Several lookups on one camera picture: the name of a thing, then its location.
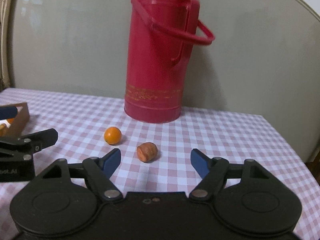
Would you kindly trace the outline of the red thermos flask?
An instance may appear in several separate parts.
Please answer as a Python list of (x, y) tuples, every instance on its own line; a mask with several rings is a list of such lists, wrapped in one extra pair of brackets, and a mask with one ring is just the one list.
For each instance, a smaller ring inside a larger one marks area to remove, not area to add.
[(213, 32), (199, 19), (199, 0), (131, 0), (125, 113), (165, 123), (181, 114), (185, 73), (194, 45)]

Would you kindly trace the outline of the pink checkered tablecloth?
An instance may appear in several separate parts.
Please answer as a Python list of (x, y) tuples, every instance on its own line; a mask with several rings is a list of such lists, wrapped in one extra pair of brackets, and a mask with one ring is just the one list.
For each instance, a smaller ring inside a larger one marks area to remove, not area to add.
[[(254, 159), (289, 187), (303, 205), (295, 228), (302, 239), (319, 239), (319, 185), (287, 141), (262, 116), (185, 107), (167, 124), (147, 124), (128, 117), (121, 99), (8, 88), (1, 104), (27, 102), (30, 120), (26, 134), (54, 128), (57, 143), (35, 154), (36, 172), (55, 159), (80, 163), (111, 150), (104, 141), (109, 127), (121, 130), (121, 165), (112, 176), (122, 191), (190, 192), (200, 177), (190, 163), (197, 148), (209, 157), (231, 163)], [(148, 163), (137, 147), (152, 142), (158, 155)]]

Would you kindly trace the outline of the brown white cardboard tray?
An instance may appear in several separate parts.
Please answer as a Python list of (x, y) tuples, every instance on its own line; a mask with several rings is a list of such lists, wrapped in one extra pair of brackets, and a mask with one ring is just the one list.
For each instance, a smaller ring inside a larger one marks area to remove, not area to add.
[(1, 136), (11, 138), (19, 137), (30, 119), (27, 102), (14, 103), (11, 105), (3, 106), (16, 106), (18, 109), (18, 114), (14, 118), (14, 122), (10, 124), (10, 126), (7, 129), (5, 129), (5, 132), (1, 132)]

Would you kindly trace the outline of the orange tangerine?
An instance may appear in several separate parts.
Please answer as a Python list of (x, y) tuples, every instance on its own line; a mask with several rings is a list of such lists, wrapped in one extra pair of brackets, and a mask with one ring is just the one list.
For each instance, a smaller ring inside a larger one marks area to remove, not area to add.
[(12, 123), (14, 122), (14, 118), (8, 119), (7, 122), (8, 122), (9, 124), (12, 124)]

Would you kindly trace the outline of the beige striped curtain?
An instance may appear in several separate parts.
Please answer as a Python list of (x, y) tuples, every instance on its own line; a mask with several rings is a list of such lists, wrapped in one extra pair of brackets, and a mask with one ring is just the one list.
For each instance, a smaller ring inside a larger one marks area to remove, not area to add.
[(13, 0), (1, 0), (1, 90), (10, 87), (8, 65), (8, 30)]

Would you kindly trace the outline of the small round kumquat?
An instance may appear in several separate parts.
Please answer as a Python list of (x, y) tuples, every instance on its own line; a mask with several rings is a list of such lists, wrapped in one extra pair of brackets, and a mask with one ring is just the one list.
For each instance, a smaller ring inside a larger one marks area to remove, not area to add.
[(117, 127), (109, 127), (106, 129), (104, 133), (104, 140), (109, 145), (116, 145), (120, 143), (122, 137), (122, 133)]

